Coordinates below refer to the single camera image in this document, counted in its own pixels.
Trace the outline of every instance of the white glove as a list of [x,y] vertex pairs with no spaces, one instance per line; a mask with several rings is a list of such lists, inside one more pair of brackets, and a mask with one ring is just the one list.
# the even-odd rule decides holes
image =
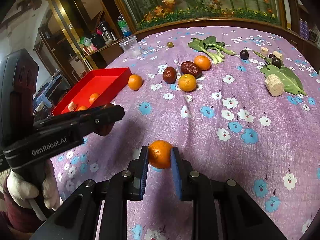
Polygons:
[[[54,176],[54,168],[50,159],[45,163],[44,172],[46,174],[45,180],[42,183],[44,204],[48,209],[56,210],[60,206],[60,197],[57,181]],[[39,195],[39,190],[35,185],[26,182],[14,171],[10,172],[7,187],[13,200],[23,208],[31,208],[27,199],[32,199]]]

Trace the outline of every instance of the blue gripper pad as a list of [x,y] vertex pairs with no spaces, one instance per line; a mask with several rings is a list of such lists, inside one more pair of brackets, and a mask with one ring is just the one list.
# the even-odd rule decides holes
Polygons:
[[140,156],[139,156],[139,162],[143,163],[142,176],[141,176],[141,179],[140,179],[140,198],[143,199],[143,196],[144,196],[144,193],[145,193],[145,190],[146,190],[148,165],[149,165],[148,147],[143,146],[141,148],[141,152],[140,152]]
[[177,151],[178,157],[180,158],[178,148],[173,147],[171,149],[171,153],[170,153],[171,171],[172,171],[172,176],[173,176],[173,181],[174,181],[174,187],[176,189],[176,195],[180,200],[182,200],[181,177],[180,177],[180,173],[179,173],[179,168],[178,168],[178,163],[176,160],[175,151]]

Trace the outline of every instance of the bottle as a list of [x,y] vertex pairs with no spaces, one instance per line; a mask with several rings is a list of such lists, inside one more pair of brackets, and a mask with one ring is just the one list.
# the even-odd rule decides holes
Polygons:
[[118,17],[118,25],[124,35],[124,37],[128,37],[129,35],[131,35],[131,31],[127,25],[127,22],[125,21],[124,17],[122,16],[122,14],[120,14],[120,16]]

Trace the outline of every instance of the wooden cork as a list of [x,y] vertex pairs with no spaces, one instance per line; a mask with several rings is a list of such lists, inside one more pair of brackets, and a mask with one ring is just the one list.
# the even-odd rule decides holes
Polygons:
[[277,97],[284,92],[284,85],[277,75],[268,75],[265,81],[266,87],[273,97]]
[[268,54],[269,54],[269,49],[267,49],[267,48],[265,48],[265,47],[261,47],[260,53],[261,53],[263,56],[268,56]]
[[76,109],[77,109],[77,105],[73,101],[71,101],[70,104],[68,105],[68,110],[72,112],[72,111],[75,111]]
[[283,60],[283,55],[281,53],[274,51],[272,54],[275,55],[278,59]]

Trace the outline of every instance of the green olive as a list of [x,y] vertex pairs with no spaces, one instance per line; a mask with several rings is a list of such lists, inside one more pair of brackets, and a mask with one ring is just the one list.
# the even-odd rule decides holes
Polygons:
[[173,45],[172,42],[168,42],[168,43],[167,43],[167,46],[168,46],[168,48],[173,48],[173,47],[174,47],[174,45]]

